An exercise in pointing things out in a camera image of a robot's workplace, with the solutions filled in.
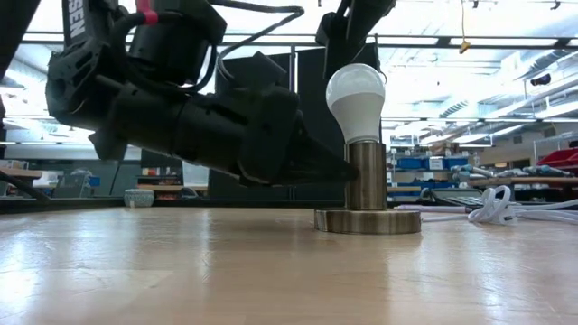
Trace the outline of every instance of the white light bulb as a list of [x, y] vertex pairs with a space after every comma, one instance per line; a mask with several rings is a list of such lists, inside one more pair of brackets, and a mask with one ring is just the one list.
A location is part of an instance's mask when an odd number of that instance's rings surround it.
[[379, 72], [366, 64], [347, 65], [329, 80], [325, 99], [346, 144], [379, 141], [379, 119], [386, 101], [386, 85]]

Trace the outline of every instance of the metal base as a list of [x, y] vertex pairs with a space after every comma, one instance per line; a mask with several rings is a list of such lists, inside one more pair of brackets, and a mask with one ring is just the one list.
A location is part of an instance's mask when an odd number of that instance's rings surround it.
[[341, 234], [413, 234], [422, 230], [422, 220], [419, 211], [316, 209], [315, 229]]

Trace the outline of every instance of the wooden table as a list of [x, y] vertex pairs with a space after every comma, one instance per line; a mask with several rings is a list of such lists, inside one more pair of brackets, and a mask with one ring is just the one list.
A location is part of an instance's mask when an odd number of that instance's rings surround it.
[[578, 324], [577, 238], [524, 220], [337, 235], [304, 209], [3, 216], [0, 323]]

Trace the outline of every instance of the metal rod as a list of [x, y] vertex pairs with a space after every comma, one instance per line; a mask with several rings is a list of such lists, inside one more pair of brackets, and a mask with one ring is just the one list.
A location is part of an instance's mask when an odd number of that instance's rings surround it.
[[386, 147], [375, 142], [346, 144], [345, 157], [359, 169], [359, 177], [345, 188], [345, 208], [386, 209]]

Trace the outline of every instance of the hanging cable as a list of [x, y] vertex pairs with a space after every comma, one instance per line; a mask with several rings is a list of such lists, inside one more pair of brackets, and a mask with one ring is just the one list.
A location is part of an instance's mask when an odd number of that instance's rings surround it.
[[463, 5], [464, 1], [468, 0], [460, 0], [461, 5], [461, 45], [460, 45], [460, 54], [466, 52], [470, 47], [471, 43], [466, 41], [466, 9], [465, 5]]
[[225, 63], [223, 60], [227, 55], [229, 55], [234, 50], [240, 48], [241, 46], [247, 45], [252, 41], [258, 39], [259, 37], [267, 35], [268, 33], [274, 31], [276, 28], [290, 23], [291, 21], [301, 17], [305, 13], [302, 7], [296, 5], [274, 7], [268, 5], [255, 5], [232, 0], [210, 0], [209, 3], [212, 5], [220, 5], [228, 8], [249, 10], [266, 14], [290, 14], [289, 16], [282, 19], [279, 23], [274, 23], [271, 26], [262, 30], [261, 32], [257, 32], [256, 34], [246, 38], [245, 40], [227, 47], [227, 49], [225, 49], [223, 52], [219, 54], [217, 58], [217, 70], [229, 82], [233, 81], [235, 77], [227, 70], [227, 67], [225, 67]]

